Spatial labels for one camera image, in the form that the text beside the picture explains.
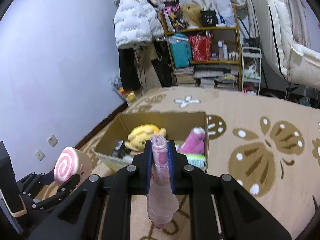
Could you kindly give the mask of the pink swirl roll plush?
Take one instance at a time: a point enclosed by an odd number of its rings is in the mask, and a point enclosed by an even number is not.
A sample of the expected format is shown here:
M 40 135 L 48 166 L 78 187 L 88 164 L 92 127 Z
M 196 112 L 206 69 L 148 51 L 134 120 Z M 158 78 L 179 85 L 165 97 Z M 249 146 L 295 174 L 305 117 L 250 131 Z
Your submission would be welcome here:
M 71 176 L 80 175 L 82 184 L 92 173 L 92 163 L 87 154 L 72 147 L 66 147 L 54 167 L 54 180 L 61 186 Z

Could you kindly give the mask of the pink plastic pack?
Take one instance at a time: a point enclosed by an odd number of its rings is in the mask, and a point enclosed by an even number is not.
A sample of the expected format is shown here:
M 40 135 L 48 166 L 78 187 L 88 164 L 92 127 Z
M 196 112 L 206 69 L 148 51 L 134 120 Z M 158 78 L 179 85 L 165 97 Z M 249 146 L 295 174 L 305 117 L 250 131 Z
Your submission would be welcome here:
M 170 185 L 168 141 L 162 135 L 154 135 L 151 143 L 152 163 L 147 212 L 153 225 L 164 230 L 180 205 Z

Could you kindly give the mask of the pink plush toy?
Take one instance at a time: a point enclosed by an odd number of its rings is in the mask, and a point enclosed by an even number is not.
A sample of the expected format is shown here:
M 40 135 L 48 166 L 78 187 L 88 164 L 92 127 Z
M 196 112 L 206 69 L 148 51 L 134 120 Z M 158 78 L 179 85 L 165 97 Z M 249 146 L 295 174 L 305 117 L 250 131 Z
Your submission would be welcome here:
M 204 155 L 206 137 L 202 127 L 194 127 L 182 146 L 177 150 L 179 153 Z

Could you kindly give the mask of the yellow plush toy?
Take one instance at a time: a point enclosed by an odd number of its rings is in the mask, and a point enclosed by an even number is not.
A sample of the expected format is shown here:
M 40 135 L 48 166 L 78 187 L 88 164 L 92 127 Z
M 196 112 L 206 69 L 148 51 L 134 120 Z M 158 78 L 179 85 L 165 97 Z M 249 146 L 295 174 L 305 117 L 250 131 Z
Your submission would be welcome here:
M 131 131 L 124 144 L 131 151 L 143 152 L 146 142 L 151 140 L 154 135 L 166 137 L 167 130 L 165 128 L 158 128 L 152 124 L 140 125 Z

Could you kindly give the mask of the green white tissue pack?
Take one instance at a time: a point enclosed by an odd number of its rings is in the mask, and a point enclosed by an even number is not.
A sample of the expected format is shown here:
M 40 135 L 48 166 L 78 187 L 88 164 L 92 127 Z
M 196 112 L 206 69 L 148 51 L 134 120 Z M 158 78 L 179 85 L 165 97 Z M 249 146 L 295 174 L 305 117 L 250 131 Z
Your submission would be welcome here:
M 190 165 L 203 168 L 205 166 L 205 156 L 202 154 L 185 154 Z

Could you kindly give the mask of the bag of toys on floor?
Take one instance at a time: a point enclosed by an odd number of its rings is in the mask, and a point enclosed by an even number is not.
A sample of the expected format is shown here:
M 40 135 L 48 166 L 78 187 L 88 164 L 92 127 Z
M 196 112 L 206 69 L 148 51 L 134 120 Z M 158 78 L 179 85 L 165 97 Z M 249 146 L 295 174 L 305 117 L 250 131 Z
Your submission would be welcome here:
M 136 94 L 134 93 L 134 91 L 132 90 L 125 90 L 122 82 L 121 82 L 121 78 L 119 75 L 114 74 L 111 78 L 110 78 L 110 84 L 112 86 L 112 89 L 119 95 L 121 96 L 122 99 L 124 99 L 128 105 L 131 105 L 133 103 L 135 103 L 138 98 L 136 96 Z

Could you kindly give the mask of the stack of books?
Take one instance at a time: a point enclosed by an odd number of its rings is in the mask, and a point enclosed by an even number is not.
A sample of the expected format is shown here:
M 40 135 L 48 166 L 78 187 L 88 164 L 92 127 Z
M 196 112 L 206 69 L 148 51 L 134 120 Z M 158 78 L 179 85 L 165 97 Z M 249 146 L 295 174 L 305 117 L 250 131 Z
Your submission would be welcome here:
M 174 69 L 177 86 L 238 90 L 239 66 L 196 64 Z

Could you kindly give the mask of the wooden shelf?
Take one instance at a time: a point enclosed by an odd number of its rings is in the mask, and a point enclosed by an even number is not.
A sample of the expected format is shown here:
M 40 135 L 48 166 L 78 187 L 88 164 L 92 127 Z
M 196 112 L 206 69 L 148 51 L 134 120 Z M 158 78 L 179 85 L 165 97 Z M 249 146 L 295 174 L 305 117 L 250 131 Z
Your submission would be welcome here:
M 240 30 L 235 6 L 203 10 L 178 0 L 164 2 L 161 23 L 175 83 L 179 87 L 236 89 L 240 67 Z

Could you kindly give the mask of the teal bag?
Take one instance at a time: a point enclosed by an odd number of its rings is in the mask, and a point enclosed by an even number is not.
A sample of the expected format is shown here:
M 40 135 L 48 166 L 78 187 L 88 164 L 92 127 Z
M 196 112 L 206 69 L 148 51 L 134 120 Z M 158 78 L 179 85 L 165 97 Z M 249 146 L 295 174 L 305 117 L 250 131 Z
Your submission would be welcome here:
M 168 36 L 170 50 L 176 68 L 189 67 L 192 59 L 189 38 L 186 35 L 176 33 Z

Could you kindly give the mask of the red gift bag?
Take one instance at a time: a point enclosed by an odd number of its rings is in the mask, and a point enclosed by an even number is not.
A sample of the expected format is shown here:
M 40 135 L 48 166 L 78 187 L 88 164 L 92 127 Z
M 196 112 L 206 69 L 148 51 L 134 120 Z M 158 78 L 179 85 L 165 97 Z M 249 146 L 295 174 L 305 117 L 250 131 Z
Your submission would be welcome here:
M 193 35 L 189 37 L 193 60 L 208 61 L 212 55 L 212 37 Z

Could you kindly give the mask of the white puffer jacket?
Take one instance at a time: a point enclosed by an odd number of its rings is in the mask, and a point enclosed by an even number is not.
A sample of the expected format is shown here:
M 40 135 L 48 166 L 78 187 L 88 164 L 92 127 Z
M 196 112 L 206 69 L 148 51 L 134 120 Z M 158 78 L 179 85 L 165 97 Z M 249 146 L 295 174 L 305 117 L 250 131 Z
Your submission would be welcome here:
M 118 49 L 136 49 L 164 37 L 157 11 L 148 0 L 120 0 L 114 33 Z

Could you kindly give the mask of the black box with 40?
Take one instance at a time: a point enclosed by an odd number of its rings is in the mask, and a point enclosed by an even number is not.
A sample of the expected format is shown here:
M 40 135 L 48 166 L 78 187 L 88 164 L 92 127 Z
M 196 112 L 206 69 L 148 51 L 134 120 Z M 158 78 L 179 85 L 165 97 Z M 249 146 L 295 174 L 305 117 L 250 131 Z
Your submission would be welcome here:
M 215 10 L 202 10 L 200 15 L 203 27 L 215 27 L 218 24 Z

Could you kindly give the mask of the anime poster bag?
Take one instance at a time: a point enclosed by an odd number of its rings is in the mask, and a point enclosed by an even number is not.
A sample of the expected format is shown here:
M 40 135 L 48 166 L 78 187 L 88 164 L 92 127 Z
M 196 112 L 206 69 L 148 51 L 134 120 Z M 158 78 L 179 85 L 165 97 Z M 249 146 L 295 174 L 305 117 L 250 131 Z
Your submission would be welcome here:
M 161 10 L 168 26 L 168 31 L 177 32 L 187 29 L 188 24 L 183 17 L 179 0 L 165 1 Z

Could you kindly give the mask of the wall socket lower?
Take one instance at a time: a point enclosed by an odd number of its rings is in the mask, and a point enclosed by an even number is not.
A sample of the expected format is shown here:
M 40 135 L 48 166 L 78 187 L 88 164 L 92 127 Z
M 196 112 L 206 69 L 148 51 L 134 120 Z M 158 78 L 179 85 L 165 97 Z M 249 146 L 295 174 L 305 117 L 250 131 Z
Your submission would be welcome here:
M 39 160 L 42 161 L 46 155 L 41 151 L 37 150 L 35 153 L 35 157 Z

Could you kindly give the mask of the wall socket upper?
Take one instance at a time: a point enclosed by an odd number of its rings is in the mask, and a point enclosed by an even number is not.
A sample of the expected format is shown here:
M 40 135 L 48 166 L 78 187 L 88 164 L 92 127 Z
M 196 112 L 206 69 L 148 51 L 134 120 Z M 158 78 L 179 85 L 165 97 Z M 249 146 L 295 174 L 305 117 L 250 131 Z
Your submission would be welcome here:
M 48 139 L 47 142 L 49 143 L 50 146 L 54 147 L 59 141 L 55 137 L 55 135 L 51 135 Z

